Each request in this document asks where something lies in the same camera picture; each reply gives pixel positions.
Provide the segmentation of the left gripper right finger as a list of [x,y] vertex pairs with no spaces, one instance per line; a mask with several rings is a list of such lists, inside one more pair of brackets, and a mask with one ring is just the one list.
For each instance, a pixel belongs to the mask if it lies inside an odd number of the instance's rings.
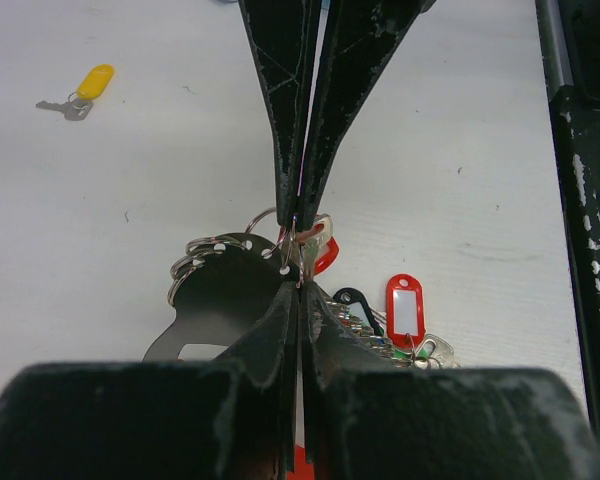
[[305,448],[319,479],[600,479],[564,381],[529,368],[400,368],[300,301]]

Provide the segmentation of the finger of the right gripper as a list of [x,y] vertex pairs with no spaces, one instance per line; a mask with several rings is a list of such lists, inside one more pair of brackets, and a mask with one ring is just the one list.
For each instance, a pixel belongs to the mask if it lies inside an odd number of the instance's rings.
[[297,199],[297,228],[313,224],[337,150],[430,1],[332,1],[327,15]]
[[277,221],[298,225],[320,3],[245,0],[239,7],[272,132]]

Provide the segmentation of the black key tag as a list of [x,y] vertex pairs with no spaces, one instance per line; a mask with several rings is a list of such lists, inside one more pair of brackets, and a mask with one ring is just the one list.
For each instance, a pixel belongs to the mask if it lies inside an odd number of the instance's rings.
[[333,298],[336,302],[347,306],[350,313],[360,318],[373,330],[375,335],[385,335],[386,317],[369,305],[366,296],[361,291],[352,287],[344,287],[338,290]]

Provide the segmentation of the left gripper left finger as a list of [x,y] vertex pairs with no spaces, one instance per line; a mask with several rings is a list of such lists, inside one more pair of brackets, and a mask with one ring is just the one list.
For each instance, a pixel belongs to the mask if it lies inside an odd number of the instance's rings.
[[0,479],[283,479],[298,293],[207,362],[49,363],[0,396]]

